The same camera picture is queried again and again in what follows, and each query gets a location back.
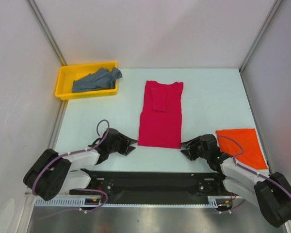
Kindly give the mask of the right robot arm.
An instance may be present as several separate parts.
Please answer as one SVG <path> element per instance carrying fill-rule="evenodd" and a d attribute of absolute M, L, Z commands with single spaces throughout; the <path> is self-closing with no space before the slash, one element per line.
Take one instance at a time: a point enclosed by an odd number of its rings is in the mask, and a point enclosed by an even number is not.
<path fill-rule="evenodd" d="M 241 151 L 234 156 L 222 152 L 217 142 L 219 138 L 233 142 Z M 180 147 L 181 153 L 189 160 L 202 158 L 212 170 L 224 176 L 214 182 L 218 194 L 237 194 L 258 207 L 267 222 L 276 228 L 291 221 L 291 185 L 286 177 L 279 172 L 266 173 L 240 162 L 238 156 L 245 150 L 237 141 L 227 136 L 205 134 L 181 142 Z"/>

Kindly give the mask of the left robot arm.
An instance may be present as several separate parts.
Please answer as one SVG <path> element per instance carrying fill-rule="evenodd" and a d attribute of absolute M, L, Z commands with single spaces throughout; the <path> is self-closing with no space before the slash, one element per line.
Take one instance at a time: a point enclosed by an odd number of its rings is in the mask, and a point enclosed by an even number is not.
<path fill-rule="evenodd" d="M 60 155 L 46 149 L 23 178 L 23 183 L 32 193 L 49 201 L 61 192 L 82 189 L 87 194 L 97 190 L 97 181 L 92 179 L 86 167 L 106 161 L 110 154 L 127 156 L 138 141 L 114 128 L 107 129 L 86 148 Z"/>

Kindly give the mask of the pink t-shirt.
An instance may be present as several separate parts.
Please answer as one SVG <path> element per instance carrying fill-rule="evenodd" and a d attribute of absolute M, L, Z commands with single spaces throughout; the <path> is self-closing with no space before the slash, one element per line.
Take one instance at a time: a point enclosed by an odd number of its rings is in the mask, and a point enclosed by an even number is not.
<path fill-rule="evenodd" d="M 144 104 L 140 114 L 139 146 L 180 148 L 183 88 L 183 82 L 146 82 Z"/>

